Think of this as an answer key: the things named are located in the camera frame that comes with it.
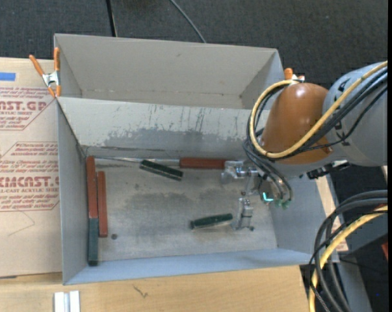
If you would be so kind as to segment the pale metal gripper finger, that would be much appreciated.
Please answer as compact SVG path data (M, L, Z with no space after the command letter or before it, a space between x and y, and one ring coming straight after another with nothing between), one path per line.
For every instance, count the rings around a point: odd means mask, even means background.
M239 198L237 216L232 223L234 230L251 229L251 220L254 214L254 207L247 198Z
M248 175L243 161L225 161L221 173L221 183L228 184L236 179L243 179Z

